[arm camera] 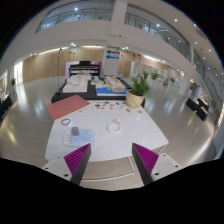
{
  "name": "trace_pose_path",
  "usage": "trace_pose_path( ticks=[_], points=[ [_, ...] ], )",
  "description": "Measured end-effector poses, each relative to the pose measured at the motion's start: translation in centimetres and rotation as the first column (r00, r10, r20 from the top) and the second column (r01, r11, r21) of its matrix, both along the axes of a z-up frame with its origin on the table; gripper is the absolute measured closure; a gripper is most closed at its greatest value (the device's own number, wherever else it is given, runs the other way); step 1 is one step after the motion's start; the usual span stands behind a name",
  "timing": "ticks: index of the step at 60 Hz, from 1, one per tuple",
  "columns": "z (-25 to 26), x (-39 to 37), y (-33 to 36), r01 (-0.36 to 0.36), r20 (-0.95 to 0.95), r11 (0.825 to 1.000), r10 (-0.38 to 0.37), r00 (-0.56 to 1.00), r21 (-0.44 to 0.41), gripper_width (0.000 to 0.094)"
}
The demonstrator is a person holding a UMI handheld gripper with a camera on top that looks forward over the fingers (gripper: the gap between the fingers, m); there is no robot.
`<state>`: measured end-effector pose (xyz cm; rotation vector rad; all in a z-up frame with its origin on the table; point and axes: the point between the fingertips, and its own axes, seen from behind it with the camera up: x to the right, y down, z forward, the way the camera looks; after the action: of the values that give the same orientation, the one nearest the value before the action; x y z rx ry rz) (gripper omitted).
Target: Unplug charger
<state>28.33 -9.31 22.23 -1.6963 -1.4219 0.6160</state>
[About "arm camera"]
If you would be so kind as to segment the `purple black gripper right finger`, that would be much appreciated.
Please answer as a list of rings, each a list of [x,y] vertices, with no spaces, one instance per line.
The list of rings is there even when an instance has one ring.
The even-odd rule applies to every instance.
[[[139,170],[144,185],[153,182],[152,170],[159,158],[159,155],[137,143],[132,144],[132,155]]]

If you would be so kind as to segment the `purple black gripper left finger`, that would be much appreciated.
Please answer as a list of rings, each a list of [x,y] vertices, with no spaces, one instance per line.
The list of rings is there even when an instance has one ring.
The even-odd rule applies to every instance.
[[[79,185],[91,155],[91,144],[86,144],[67,154],[64,160],[71,172],[71,182]]]

